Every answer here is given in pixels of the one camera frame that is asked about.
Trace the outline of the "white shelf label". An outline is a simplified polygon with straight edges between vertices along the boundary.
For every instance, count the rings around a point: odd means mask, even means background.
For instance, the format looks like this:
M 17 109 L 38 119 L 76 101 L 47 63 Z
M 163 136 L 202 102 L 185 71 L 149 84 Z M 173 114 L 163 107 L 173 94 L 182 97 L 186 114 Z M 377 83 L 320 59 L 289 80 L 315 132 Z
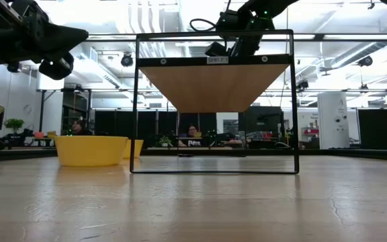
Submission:
M 229 63 L 227 56 L 210 56 L 206 60 L 207 65 L 226 65 Z

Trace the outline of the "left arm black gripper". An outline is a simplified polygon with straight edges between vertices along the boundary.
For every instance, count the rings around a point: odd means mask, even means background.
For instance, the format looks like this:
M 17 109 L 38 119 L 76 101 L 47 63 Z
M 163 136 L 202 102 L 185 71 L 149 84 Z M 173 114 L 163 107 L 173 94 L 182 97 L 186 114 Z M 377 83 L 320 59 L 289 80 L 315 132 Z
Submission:
M 86 30 L 52 23 L 34 0 L 0 0 L 0 65 L 32 61 L 61 80 L 73 71 L 70 50 L 88 37 Z

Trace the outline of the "black overhead rig beam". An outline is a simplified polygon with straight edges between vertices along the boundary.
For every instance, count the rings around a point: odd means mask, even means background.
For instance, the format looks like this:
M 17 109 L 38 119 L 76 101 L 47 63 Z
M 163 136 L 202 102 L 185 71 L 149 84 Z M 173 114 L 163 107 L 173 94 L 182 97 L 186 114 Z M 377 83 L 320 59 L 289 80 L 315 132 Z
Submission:
M 93 34 L 86 42 L 135 42 L 132 34 Z M 219 36 L 176 36 L 149 38 L 145 42 L 212 42 L 223 41 Z M 387 34 L 294 34 L 295 42 L 387 42 Z

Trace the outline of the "white pillar cabinet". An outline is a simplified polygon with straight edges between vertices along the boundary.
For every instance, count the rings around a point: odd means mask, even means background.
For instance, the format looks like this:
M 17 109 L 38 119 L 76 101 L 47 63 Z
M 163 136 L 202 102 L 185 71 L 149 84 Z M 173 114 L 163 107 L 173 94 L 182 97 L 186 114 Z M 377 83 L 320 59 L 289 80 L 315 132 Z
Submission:
M 346 93 L 320 93 L 317 104 L 320 149 L 348 149 L 350 136 Z

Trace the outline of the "tall green potted plant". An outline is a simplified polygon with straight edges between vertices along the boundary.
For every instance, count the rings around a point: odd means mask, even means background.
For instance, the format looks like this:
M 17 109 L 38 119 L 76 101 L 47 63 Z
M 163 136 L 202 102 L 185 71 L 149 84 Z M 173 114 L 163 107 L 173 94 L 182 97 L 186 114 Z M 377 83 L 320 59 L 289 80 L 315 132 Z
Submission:
M 11 129 L 12 133 L 16 134 L 18 130 L 25 124 L 22 119 L 10 118 L 4 121 L 6 128 Z

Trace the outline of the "black frame wooden shelf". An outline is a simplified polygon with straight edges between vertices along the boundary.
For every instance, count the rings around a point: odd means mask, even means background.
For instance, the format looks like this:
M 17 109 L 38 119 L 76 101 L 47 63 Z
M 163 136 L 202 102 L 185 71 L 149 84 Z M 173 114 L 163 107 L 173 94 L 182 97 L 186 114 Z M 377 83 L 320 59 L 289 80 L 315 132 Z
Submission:
M 135 73 L 143 73 L 183 113 L 244 112 L 287 69 L 293 75 L 293 30 L 239 30 L 262 32 L 274 42 L 288 44 L 285 54 L 228 56 L 226 65 L 207 65 L 207 57 L 136 57 Z M 169 32 L 137 34 L 136 47 L 149 38 L 219 36 L 223 32 Z

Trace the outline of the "black aluminium table frame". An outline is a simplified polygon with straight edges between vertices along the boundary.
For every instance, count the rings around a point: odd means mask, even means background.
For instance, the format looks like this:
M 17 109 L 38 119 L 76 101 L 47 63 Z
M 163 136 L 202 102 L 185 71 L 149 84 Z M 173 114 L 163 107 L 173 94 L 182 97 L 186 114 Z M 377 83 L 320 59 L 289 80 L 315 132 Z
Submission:
M 144 156 L 170 156 L 178 154 L 191 154 L 202 156 L 292 156 L 293 150 L 289 149 L 265 149 L 265 150 L 152 150 L 147 149 L 140 152 Z M 342 156 L 342 157 L 358 157 L 366 159 L 383 159 L 387 160 L 387 150 L 368 150 L 368 149 L 307 149 L 299 150 L 300 156 Z M 1 150 L 0 161 L 18 160 L 18 159 L 35 159 L 43 157 L 55 157 L 57 152 L 55 149 L 30 149 L 30 150 Z

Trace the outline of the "person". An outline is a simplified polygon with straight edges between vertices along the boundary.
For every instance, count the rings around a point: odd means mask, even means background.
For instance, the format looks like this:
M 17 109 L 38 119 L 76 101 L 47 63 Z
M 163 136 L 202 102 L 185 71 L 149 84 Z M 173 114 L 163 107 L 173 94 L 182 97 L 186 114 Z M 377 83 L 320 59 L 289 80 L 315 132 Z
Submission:
M 189 125 L 186 136 L 179 138 L 178 146 L 179 147 L 201 147 L 202 135 L 194 125 Z
M 89 136 L 92 132 L 86 128 L 83 120 L 75 120 L 72 125 L 72 134 L 77 136 Z

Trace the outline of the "yellow mini bowl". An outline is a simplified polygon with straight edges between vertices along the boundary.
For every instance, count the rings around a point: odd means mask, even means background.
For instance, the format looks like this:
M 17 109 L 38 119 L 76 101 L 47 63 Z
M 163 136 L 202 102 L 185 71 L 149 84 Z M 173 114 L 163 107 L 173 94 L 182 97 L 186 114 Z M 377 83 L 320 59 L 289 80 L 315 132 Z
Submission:
M 139 156 L 140 156 L 143 142 L 144 142 L 143 140 L 135 140 L 135 144 L 134 144 L 134 158 L 135 159 L 139 158 Z M 124 156 L 123 156 L 124 159 L 129 159 L 131 156 L 131 143 L 132 143 L 132 141 L 130 139 L 128 139 L 126 142 L 125 149 L 124 149 Z
M 67 167 L 103 167 L 117 165 L 128 142 L 123 136 L 57 136 L 58 160 Z

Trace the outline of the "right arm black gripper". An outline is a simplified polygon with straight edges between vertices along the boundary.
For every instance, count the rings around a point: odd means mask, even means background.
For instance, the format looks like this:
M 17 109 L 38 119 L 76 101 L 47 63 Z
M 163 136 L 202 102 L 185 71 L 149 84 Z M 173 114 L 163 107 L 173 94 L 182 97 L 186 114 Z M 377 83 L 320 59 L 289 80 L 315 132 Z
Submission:
M 213 42 L 205 50 L 206 56 L 253 56 L 263 37 L 262 32 L 223 32 L 219 36 L 224 45 Z

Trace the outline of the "black partition wall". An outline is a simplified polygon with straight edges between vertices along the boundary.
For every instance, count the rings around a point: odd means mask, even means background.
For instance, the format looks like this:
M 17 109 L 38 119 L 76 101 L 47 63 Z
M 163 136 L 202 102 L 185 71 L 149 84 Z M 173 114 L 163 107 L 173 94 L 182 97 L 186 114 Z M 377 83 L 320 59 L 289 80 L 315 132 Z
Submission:
M 360 147 L 387 150 L 387 109 L 357 111 Z
M 95 113 L 95 134 L 131 138 L 133 117 L 134 114 L 128 111 L 97 111 Z M 176 137 L 186 137 L 190 126 L 195 126 L 202 134 L 216 131 L 216 114 L 141 111 L 138 112 L 137 117 L 137 138 L 144 141 L 146 148 L 159 147 L 159 141 L 164 136 L 171 141 L 172 145 L 176 145 Z

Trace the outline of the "large black screen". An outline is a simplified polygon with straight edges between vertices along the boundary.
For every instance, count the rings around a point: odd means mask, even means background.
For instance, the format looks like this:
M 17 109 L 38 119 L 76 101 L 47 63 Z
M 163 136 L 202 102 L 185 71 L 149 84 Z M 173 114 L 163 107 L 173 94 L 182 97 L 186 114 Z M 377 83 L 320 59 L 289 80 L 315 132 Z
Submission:
M 277 106 L 251 106 L 239 112 L 239 131 L 278 133 L 282 109 Z

